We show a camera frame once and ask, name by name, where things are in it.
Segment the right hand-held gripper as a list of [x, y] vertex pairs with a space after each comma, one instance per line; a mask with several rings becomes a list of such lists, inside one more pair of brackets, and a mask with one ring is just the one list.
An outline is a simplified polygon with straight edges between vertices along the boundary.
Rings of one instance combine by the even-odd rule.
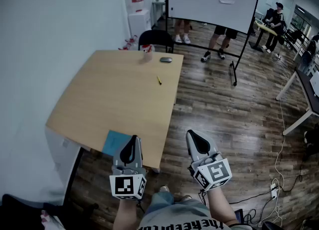
[[189, 129], [186, 133], [186, 144], [188, 154], [194, 161], [190, 165], [192, 176], [203, 191], [221, 187], [232, 178], [229, 162], [217, 152], [218, 148], [213, 138]]

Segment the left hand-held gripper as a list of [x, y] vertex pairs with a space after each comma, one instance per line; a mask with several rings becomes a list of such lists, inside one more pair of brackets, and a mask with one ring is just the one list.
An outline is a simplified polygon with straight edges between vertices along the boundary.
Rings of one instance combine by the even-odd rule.
[[113, 160], [109, 176], [112, 196], [120, 200], [141, 200], [147, 182], [146, 169], [142, 167], [141, 139], [132, 135], [116, 150]]

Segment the person's right forearm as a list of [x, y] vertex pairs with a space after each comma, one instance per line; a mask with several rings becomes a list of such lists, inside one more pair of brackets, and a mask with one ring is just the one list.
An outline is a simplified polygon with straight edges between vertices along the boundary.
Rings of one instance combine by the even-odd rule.
[[208, 190], [207, 198], [212, 218], [228, 226], [239, 223], [220, 187]]

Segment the person's left forearm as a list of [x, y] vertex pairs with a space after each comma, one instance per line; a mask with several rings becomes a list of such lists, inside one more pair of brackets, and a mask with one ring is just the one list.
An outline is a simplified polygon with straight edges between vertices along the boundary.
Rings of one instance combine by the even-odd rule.
[[137, 200], [120, 200], [112, 230], [137, 230], [139, 226], [138, 204]]

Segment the blue notebook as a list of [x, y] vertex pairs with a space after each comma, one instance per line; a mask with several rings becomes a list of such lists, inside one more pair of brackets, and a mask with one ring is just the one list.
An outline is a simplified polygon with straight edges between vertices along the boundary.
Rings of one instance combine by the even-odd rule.
[[126, 145], [131, 139], [131, 137], [131, 135], [110, 130], [105, 140], [102, 153], [114, 156], [115, 152], [122, 145]]

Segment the person's jeans leg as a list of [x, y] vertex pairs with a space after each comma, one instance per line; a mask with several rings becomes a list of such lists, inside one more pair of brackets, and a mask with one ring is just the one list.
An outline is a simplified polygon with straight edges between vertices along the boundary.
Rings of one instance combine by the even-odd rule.
[[150, 207], [170, 206], [174, 204], [174, 196], [171, 192], [162, 191], [153, 194]]

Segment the person's grey printed shirt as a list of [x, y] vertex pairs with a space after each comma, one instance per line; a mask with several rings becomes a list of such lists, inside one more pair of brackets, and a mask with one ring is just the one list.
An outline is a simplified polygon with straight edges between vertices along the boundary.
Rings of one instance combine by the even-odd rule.
[[138, 230], [253, 230], [245, 224], [227, 224], [212, 218], [209, 211], [174, 204], [143, 217]]

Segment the pink pen cup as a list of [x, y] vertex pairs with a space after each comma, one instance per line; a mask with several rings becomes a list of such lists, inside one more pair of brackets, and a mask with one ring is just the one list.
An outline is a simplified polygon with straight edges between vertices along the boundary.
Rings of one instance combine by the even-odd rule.
[[152, 59], [152, 53], [153, 53], [153, 45], [143, 45], [143, 62], [151, 61]]

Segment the black bag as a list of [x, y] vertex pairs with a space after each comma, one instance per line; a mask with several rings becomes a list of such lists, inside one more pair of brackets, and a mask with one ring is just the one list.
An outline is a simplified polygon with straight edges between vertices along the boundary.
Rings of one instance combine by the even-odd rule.
[[306, 131], [304, 142], [307, 145], [304, 161], [307, 161], [310, 156], [319, 153], [319, 128]]

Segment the black office chair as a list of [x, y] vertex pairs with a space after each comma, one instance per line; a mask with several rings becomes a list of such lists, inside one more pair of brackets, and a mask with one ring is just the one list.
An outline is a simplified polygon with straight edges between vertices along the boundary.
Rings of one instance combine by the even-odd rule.
[[98, 204], [80, 207], [72, 202], [61, 206], [30, 202], [9, 194], [0, 204], [0, 230], [88, 230]]

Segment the white-legged dark-topped table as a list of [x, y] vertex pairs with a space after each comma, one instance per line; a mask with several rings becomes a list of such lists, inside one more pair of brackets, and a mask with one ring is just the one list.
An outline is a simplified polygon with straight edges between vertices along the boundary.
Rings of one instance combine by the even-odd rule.
[[286, 128], [282, 135], [285, 136], [293, 131], [296, 127], [302, 124], [310, 116], [315, 115], [319, 117], [319, 80], [312, 82], [312, 78], [302, 73], [299, 70], [295, 70], [291, 77], [288, 79], [285, 86], [281, 89], [278, 95], [275, 97], [277, 101], [281, 101], [282, 95], [288, 90], [292, 85], [294, 80], [297, 79], [302, 91], [304, 93], [305, 99], [307, 101], [308, 107], [305, 113], [290, 127]]

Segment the white water dispenser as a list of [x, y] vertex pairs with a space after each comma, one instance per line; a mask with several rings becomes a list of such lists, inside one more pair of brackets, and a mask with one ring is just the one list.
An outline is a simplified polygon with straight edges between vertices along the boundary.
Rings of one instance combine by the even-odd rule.
[[150, 11], [147, 9], [130, 13], [128, 21], [132, 37], [140, 37], [142, 33], [152, 29]]

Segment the yellow-topped table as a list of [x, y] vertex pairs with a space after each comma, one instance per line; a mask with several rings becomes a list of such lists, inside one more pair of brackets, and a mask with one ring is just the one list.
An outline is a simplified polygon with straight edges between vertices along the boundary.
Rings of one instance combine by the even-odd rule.
[[259, 21], [257, 19], [254, 21], [254, 23], [258, 26], [258, 28], [261, 29], [261, 31], [260, 31], [260, 34], [257, 38], [257, 41], [255, 43], [252, 41], [249, 41], [249, 44], [250, 44], [252, 49], [257, 50], [259, 52], [263, 52], [262, 47], [259, 46], [259, 43], [261, 41], [261, 38], [262, 38], [264, 32], [266, 31], [270, 34], [273, 34], [274, 36], [277, 36], [277, 33], [273, 29], [267, 27], [266, 25], [264, 25], [261, 21]]

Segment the small white side table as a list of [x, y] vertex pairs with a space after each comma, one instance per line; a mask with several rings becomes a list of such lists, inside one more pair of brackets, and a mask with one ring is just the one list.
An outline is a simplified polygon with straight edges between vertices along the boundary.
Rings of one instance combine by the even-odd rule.
[[165, 1], [154, 0], [152, 2], [152, 14], [153, 14], [153, 27], [158, 26], [158, 21], [165, 19]]

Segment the black-framed rolling whiteboard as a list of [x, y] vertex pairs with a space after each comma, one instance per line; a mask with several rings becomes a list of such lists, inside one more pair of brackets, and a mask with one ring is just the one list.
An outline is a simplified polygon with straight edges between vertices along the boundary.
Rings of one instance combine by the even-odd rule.
[[219, 0], [166, 0], [166, 18], [220, 25], [249, 35], [258, 0], [235, 0], [222, 4]]

